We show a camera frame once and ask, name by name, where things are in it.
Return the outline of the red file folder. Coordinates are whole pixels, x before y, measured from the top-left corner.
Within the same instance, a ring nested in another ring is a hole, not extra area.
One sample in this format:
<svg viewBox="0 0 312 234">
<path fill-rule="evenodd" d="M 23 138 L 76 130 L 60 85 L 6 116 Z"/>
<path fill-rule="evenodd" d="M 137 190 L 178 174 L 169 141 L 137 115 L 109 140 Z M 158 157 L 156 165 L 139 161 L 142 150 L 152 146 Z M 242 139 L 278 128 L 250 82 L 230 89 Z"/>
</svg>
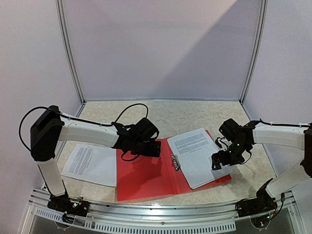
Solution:
<svg viewBox="0 0 312 234">
<path fill-rule="evenodd" d="M 139 156 L 130 153 L 122 158 L 122 151 L 117 150 L 117 200 L 129 201 L 158 196 L 179 195 L 206 189 L 232 179 L 231 174 L 191 189 L 182 173 L 176 172 L 171 155 L 172 150 L 167 139 L 160 139 L 160 157 Z"/>
</svg>

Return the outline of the chrome spine lever clip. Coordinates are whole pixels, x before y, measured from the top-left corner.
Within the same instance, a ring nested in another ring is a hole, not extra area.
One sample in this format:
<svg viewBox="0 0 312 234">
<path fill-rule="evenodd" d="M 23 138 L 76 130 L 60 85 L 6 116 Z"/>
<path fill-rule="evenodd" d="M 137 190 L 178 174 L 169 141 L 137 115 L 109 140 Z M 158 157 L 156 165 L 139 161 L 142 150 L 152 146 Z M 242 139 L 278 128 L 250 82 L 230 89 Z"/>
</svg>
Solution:
<svg viewBox="0 0 312 234">
<path fill-rule="evenodd" d="M 172 165 L 175 171 L 176 172 L 181 171 L 181 165 L 180 165 L 177 155 L 171 155 L 171 159 L 172 159 Z"/>
</svg>

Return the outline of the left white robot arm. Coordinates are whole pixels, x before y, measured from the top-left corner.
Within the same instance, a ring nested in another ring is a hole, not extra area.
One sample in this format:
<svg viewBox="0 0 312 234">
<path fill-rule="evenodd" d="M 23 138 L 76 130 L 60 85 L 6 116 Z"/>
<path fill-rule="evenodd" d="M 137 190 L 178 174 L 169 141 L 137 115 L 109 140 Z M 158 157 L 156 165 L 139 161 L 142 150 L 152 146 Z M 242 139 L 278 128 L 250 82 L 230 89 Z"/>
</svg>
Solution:
<svg viewBox="0 0 312 234">
<path fill-rule="evenodd" d="M 55 160 L 59 141 L 80 141 L 99 144 L 130 152 L 136 156 L 159 157 L 158 128 L 143 117 L 136 124 L 123 125 L 117 121 L 105 124 L 71 117 L 58 106 L 44 107 L 44 112 L 30 128 L 30 153 L 37 162 L 53 203 L 63 212 L 73 204 L 67 197 L 65 185 Z"/>
</svg>

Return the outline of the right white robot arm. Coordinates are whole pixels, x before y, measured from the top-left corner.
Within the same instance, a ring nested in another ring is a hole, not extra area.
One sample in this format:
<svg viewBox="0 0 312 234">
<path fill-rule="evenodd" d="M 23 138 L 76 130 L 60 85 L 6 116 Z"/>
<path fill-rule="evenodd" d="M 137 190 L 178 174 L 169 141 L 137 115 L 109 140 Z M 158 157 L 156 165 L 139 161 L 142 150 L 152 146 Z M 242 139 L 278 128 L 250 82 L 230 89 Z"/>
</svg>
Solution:
<svg viewBox="0 0 312 234">
<path fill-rule="evenodd" d="M 212 155 L 212 170 L 223 166 L 243 164 L 242 154 L 250 153 L 255 144 L 273 144 L 297 148 L 304 152 L 303 159 L 288 171 L 271 179 L 256 193 L 252 202 L 255 212 L 261 213 L 278 195 L 312 176 L 312 126 L 311 124 L 281 124 L 253 120 L 244 126 L 228 119 L 219 127 L 220 133 L 230 142 L 226 150 Z"/>
</svg>

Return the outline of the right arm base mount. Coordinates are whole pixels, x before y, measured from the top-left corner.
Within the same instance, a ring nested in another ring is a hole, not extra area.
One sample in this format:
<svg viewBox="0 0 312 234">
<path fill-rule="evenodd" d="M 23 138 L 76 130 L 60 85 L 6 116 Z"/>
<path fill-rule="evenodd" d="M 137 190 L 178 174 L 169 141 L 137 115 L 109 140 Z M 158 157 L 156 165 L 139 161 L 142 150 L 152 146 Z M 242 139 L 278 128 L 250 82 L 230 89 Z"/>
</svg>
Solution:
<svg viewBox="0 0 312 234">
<path fill-rule="evenodd" d="M 275 210 L 277 202 L 265 190 L 259 190 L 255 198 L 244 198 L 235 204 L 239 217 L 251 216 Z"/>
</svg>

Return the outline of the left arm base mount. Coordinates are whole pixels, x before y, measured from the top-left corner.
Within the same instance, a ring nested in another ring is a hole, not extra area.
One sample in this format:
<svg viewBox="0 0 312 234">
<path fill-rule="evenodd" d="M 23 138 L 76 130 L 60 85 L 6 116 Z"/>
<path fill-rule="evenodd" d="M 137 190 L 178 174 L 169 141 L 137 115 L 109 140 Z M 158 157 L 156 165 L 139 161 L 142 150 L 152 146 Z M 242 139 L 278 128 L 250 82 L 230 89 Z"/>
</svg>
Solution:
<svg viewBox="0 0 312 234">
<path fill-rule="evenodd" d="M 86 217 L 89 212 L 90 202 L 83 200 L 82 197 L 72 201 L 68 194 L 60 196 L 50 195 L 47 207 L 68 215 Z"/>
</svg>

